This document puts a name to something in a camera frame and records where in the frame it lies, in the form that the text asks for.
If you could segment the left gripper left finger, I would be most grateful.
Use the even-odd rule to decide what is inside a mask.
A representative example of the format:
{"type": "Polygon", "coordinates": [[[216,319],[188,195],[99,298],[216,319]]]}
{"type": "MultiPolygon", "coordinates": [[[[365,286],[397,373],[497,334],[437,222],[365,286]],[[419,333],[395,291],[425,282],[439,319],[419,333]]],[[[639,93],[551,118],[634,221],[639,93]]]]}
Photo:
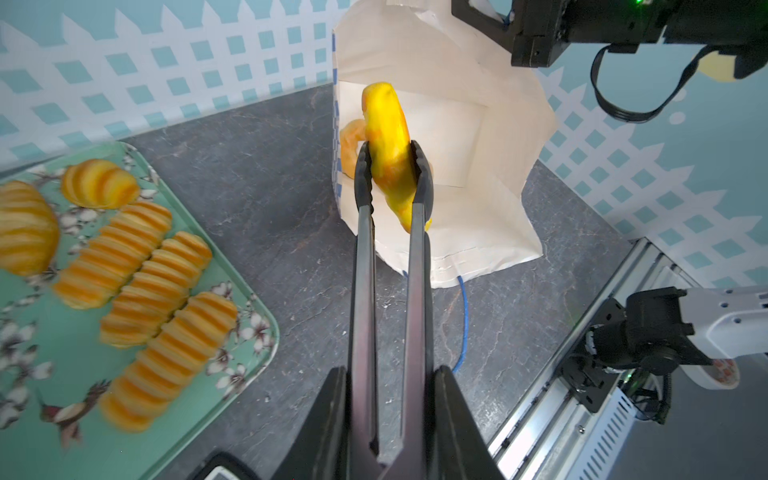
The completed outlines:
{"type": "Polygon", "coordinates": [[[341,479],[347,433],[347,378],[332,368],[273,479],[341,479]]]}

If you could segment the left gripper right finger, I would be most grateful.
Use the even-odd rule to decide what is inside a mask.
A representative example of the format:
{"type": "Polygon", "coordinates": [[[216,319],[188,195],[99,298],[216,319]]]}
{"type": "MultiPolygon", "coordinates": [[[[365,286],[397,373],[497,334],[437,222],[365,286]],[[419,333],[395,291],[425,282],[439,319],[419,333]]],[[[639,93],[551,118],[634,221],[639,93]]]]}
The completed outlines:
{"type": "Polygon", "coordinates": [[[429,479],[503,479],[469,410],[452,370],[433,376],[435,453],[429,479]]]}

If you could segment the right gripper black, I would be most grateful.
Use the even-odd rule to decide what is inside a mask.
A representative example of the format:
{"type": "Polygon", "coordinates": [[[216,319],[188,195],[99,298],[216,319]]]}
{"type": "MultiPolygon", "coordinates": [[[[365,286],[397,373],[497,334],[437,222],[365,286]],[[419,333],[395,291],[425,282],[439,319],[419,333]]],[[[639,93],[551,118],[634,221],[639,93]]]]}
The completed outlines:
{"type": "Polygon", "coordinates": [[[502,15],[488,1],[452,0],[451,14],[511,55],[514,67],[551,66],[571,44],[598,44],[600,29],[574,1],[514,1],[502,15]]]}

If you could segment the black metal tongs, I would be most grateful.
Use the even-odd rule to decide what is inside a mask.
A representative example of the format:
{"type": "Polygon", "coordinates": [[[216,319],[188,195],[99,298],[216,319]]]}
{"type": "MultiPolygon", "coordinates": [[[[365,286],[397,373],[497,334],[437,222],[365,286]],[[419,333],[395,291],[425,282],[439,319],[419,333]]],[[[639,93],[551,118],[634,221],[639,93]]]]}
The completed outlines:
{"type": "Polygon", "coordinates": [[[409,146],[417,189],[407,267],[387,268],[376,252],[372,160],[362,148],[354,193],[357,233],[350,319],[346,417],[347,479],[427,479],[435,462],[433,300],[430,240],[433,181],[416,142],[409,146]]]}

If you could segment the checkered paper bag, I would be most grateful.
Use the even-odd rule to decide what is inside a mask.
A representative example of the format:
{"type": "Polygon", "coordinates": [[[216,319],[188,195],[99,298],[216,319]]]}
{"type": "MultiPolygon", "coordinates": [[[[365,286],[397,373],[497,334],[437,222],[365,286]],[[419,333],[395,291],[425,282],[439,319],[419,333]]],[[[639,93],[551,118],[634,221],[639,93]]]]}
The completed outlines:
{"type": "Polygon", "coordinates": [[[431,284],[449,288],[538,258],[522,205],[556,118],[527,68],[456,18],[447,1],[358,1],[332,36],[336,130],[361,94],[391,84],[433,173],[431,284]]]}

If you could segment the rectangular crusty pastry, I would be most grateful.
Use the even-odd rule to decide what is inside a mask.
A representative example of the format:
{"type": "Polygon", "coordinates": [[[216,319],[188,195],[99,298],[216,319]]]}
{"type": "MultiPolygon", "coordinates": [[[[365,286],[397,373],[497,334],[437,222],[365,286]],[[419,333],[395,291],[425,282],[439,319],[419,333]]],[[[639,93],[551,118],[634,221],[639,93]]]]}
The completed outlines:
{"type": "Polygon", "coordinates": [[[189,299],[111,382],[99,400],[104,418],[129,433],[147,430],[224,346],[237,316],[218,294],[189,299]]]}

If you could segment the long twisted bread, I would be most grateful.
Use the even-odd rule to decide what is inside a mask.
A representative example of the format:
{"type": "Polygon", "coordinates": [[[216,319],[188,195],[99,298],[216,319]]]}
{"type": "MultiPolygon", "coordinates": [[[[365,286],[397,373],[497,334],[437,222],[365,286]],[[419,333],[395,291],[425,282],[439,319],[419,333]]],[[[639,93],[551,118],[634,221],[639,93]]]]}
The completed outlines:
{"type": "Polygon", "coordinates": [[[53,292],[74,309],[106,305],[159,247],[172,220],[170,210],[153,202],[122,207],[60,273],[53,292]]]}

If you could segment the egg tart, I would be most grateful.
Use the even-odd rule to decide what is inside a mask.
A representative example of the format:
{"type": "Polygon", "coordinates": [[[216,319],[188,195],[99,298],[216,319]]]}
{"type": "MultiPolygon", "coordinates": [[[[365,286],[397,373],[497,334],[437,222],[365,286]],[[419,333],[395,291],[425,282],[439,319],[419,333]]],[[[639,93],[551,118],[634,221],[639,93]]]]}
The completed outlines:
{"type": "Polygon", "coordinates": [[[140,195],[136,178],[104,159],[69,166],[60,187],[71,203],[91,209],[119,209],[140,195]]]}

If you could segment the small croissant bread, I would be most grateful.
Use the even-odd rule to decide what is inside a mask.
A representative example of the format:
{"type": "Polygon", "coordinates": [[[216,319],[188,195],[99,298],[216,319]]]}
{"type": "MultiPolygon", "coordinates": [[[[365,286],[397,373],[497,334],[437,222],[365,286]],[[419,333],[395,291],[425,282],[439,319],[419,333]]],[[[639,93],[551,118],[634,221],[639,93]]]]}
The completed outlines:
{"type": "Polygon", "coordinates": [[[21,181],[1,186],[1,268],[21,277],[46,270],[60,239],[58,219],[38,190],[21,181]]]}

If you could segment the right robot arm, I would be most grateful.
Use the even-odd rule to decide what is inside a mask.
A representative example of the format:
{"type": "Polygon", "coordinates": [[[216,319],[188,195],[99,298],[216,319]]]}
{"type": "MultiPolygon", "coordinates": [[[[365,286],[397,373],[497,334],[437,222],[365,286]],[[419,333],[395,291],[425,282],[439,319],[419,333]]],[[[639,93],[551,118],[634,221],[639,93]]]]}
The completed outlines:
{"type": "Polygon", "coordinates": [[[537,72],[541,162],[624,238],[707,287],[767,281],[763,1],[454,1],[537,72]]]}

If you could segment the oval bun bread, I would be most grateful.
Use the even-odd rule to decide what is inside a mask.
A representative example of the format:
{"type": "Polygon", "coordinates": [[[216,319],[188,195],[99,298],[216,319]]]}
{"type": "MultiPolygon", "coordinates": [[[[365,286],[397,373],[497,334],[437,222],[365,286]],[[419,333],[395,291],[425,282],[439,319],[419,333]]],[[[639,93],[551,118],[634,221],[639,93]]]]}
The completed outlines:
{"type": "Polygon", "coordinates": [[[382,191],[400,225],[409,233],[420,169],[394,87],[386,82],[366,86],[362,93],[362,111],[372,160],[372,180],[382,191]]]}

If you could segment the green floral tray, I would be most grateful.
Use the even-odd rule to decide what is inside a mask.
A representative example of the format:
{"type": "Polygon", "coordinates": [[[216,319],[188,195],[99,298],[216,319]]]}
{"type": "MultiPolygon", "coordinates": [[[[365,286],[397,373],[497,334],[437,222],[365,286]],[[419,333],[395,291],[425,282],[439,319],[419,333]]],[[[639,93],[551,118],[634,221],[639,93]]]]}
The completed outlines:
{"type": "Polygon", "coordinates": [[[99,407],[104,389],[136,356],[101,342],[104,308],[76,310],[53,291],[60,272],[111,219],[67,200],[65,170],[104,159],[133,175],[143,200],[166,207],[172,231],[203,230],[141,153],[124,142],[89,147],[17,172],[56,212],[57,254],[38,276],[1,275],[1,475],[5,479],[151,479],[200,434],[274,357],[272,313],[226,256],[215,250],[195,286],[231,300],[238,322],[227,343],[180,397],[141,433],[119,430],[99,407]]]}

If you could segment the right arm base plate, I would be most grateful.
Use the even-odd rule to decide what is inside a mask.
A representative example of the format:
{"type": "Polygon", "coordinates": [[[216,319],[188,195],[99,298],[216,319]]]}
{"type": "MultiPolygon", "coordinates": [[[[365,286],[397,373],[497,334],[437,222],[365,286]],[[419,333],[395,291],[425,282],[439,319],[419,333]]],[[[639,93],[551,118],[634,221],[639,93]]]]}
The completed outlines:
{"type": "Polygon", "coordinates": [[[629,352],[626,330],[624,307],[609,297],[557,368],[578,403],[590,413],[601,409],[620,373],[638,366],[629,352]]]}

